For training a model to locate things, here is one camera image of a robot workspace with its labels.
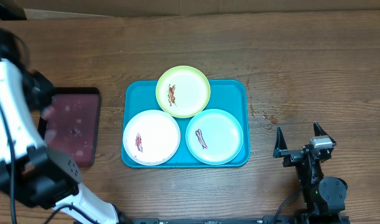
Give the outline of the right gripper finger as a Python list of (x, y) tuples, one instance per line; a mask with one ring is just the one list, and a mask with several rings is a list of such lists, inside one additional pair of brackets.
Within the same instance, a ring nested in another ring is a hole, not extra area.
[(316, 121), (313, 124), (313, 130), (315, 136), (327, 136), (328, 134), (323, 130), (323, 128), (319, 125), (319, 123)]
[(277, 127), (277, 136), (276, 136), (276, 144), (274, 147), (274, 152), (284, 152), (287, 151), (287, 145), (284, 139), (283, 132), (280, 126)]

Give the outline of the yellow-green plate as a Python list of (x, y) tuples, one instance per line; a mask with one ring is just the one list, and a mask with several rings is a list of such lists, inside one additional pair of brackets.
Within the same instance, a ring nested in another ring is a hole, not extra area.
[(176, 118), (190, 118), (206, 108), (211, 86), (199, 69), (179, 65), (161, 75), (155, 96), (158, 105), (166, 113)]

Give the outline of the white plate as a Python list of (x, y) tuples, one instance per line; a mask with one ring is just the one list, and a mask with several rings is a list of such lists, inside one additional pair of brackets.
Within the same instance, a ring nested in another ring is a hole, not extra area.
[(171, 115), (146, 110), (131, 118), (123, 131), (124, 152), (134, 162), (156, 166), (167, 162), (180, 145), (180, 129)]

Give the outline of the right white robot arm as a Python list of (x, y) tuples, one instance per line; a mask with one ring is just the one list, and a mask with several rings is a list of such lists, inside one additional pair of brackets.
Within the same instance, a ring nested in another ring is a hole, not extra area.
[[(280, 127), (277, 128), (274, 158), (283, 158), (284, 167), (295, 167), (300, 189), (288, 196), (277, 209), (271, 223), (349, 223), (345, 210), (347, 183), (338, 177), (325, 177), (321, 163), (331, 159), (336, 141), (322, 127), (313, 124), (314, 137), (299, 150), (288, 150)], [(292, 216), (282, 216), (284, 206), (302, 194), (304, 209), (298, 209)]]

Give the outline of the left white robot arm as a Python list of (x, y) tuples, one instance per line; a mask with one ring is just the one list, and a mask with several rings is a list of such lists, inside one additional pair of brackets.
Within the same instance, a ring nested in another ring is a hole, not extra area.
[(29, 50), (15, 34), (0, 29), (0, 191), (10, 198), (11, 222), (16, 202), (51, 209), (77, 223), (130, 223), (115, 205), (98, 198), (82, 181), (74, 159), (46, 144), (31, 117), (51, 104), (53, 85), (30, 73)]

